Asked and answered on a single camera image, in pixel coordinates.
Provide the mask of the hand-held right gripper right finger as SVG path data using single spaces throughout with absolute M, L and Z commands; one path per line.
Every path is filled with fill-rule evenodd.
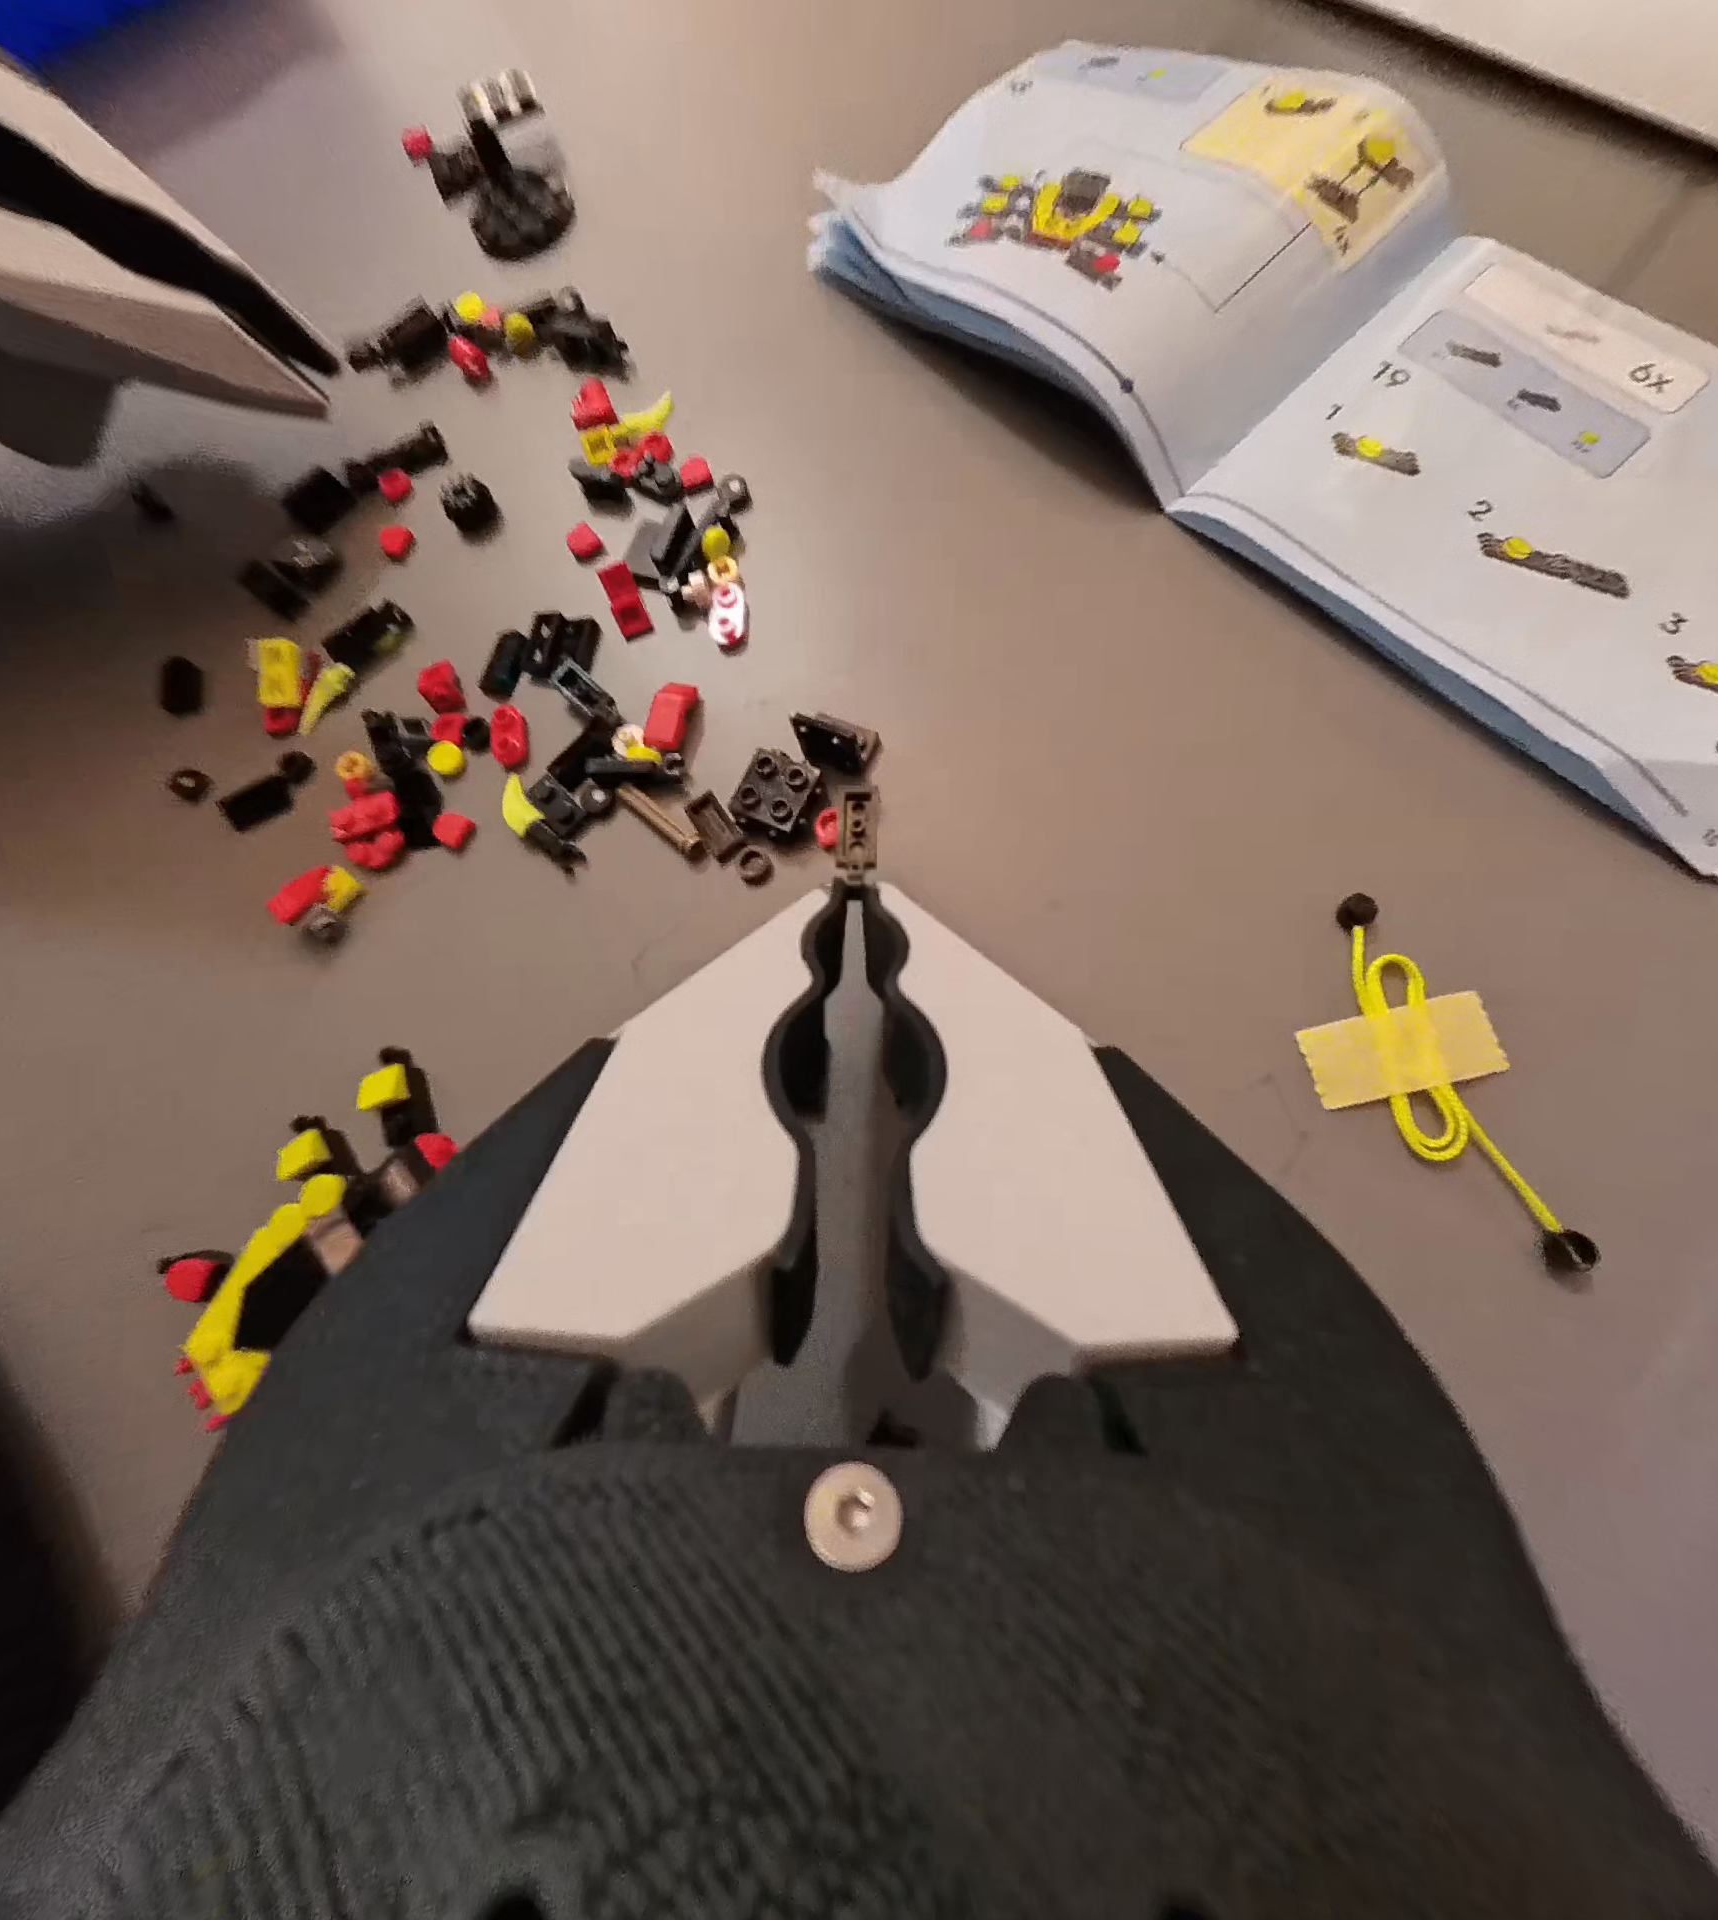
M 1008 1417 L 1045 1376 L 1233 1352 L 1087 1027 L 901 887 L 866 894 L 866 983 L 901 1119 L 889 1329 L 910 1376 Z

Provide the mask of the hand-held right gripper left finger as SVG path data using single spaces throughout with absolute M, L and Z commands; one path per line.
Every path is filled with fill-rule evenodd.
M 703 1421 L 800 1352 L 820 1293 L 839 887 L 638 1009 L 567 1121 L 479 1310 L 479 1349 L 672 1376 Z

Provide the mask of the yellow black red lego model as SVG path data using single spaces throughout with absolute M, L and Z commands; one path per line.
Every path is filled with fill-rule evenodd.
M 290 1199 L 246 1232 L 246 1247 L 157 1261 L 161 1293 L 198 1310 L 176 1343 L 176 1382 L 205 1428 L 226 1428 L 253 1401 L 274 1349 L 300 1329 L 318 1287 L 340 1278 L 365 1247 L 459 1158 L 459 1139 L 435 1121 L 435 1088 L 412 1046 L 374 1057 L 353 1110 L 383 1130 L 374 1163 L 365 1163 L 340 1121 L 296 1119 L 274 1148 Z

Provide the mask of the black round lego stand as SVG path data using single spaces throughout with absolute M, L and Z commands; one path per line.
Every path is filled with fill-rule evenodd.
M 567 148 L 525 69 L 500 69 L 459 88 L 462 128 L 424 148 L 443 204 L 469 220 L 479 249 L 541 261 L 583 204 L 567 192 Z

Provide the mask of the pile of lego pieces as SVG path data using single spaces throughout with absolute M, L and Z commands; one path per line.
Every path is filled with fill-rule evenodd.
M 412 301 L 387 328 L 350 345 L 353 372 L 419 385 L 459 366 L 462 391 L 491 391 L 500 366 L 561 364 L 583 372 L 574 491 L 588 512 L 561 534 L 588 591 L 609 611 L 541 605 L 491 636 L 479 669 L 428 653 L 419 659 L 419 706 L 365 706 L 374 675 L 424 647 L 424 621 L 397 591 L 366 591 L 318 636 L 253 636 L 253 715 L 265 771 L 221 775 L 176 764 L 157 790 L 184 808 L 215 808 L 226 829 L 265 829 L 296 816 L 318 786 L 329 860 L 296 874 L 265 912 L 313 947 L 350 939 L 350 912 L 366 877 L 419 849 L 469 849 L 479 816 L 449 799 L 469 771 L 500 786 L 507 829 L 561 874 L 588 862 L 588 824 L 627 808 L 672 860 L 717 860 L 743 887 L 776 874 L 776 844 L 839 844 L 839 804 L 825 775 L 857 786 L 877 735 L 839 715 L 788 715 L 788 752 L 754 752 L 750 771 L 717 799 L 692 790 L 703 690 L 662 678 L 638 715 L 603 690 L 603 647 L 653 638 L 653 599 L 680 636 L 703 636 L 721 659 L 750 647 L 743 521 L 750 486 L 708 459 L 680 459 L 669 438 L 672 397 L 627 399 L 627 341 L 574 288 L 525 304 L 459 296 L 449 304 Z

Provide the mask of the lego instruction booklet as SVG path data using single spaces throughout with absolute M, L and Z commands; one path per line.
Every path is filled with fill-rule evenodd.
M 802 269 L 1087 397 L 1156 512 L 1718 877 L 1718 345 L 1463 238 L 1367 77 L 1061 38 Z

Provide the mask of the blue plastic bin white label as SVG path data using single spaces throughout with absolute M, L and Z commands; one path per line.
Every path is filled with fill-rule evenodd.
M 45 69 L 52 52 L 98 38 L 115 15 L 115 0 L 0 0 L 0 52 Z

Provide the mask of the yellow tape strip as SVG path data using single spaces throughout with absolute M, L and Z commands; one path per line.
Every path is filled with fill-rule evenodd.
M 1405 1004 L 1294 1034 L 1322 1110 L 1367 1110 L 1394 1094 L 1456 1088 L 1504 1073 L 1504 1046 L 1483 996 Z

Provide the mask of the silver monitor stand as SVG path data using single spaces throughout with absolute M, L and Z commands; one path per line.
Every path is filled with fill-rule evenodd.
M 1718 0 L 1356 0 L 1356 15 L 1718 148 Z

